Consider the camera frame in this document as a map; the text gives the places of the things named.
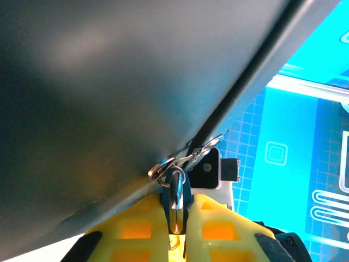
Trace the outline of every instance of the yellow plastic object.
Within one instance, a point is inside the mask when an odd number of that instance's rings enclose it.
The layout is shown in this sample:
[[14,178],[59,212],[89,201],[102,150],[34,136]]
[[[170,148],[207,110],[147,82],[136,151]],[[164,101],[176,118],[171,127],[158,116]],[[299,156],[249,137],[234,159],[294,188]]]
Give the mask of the yellow plastic object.
[[195,194],[186,225],[187,262],[269,262],[255,239],[274,234],[223,207],[206,195]]
[[169,232],[159,199],[150,195],[86,232],[103,233],[88,262],[168,261]]

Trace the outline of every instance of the square icon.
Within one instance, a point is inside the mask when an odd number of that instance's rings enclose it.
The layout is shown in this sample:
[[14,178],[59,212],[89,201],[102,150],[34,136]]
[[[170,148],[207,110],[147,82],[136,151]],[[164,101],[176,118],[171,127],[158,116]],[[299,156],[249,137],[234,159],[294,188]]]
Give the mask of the square icon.
[[264,159],[274,165],[286,165],[288,147],[285,144],[269,141]]

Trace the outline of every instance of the grid pattern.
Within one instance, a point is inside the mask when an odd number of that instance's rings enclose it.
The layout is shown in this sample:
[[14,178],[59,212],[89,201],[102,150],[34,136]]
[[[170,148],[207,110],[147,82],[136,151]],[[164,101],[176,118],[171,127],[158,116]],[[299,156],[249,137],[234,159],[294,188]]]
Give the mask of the grid pattern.
[[[311,197],[314,190],[342,193],[338,186],[340,152],[342,132],[349,130],[349,114],[343,117],[339,109],[341,105],[337,102],[318,100],[305,230],[316,236],[347,242],[347,229],[310,217],[310,209],[315,206]],[[347,261],[349,257],[349,251],[342,248],[309,241],[306,245],[313,262]]]
[[233,184],[235,211],[246,216],[266,90],[249,105],[218,145],[223,158],[239,158],[240,182]]

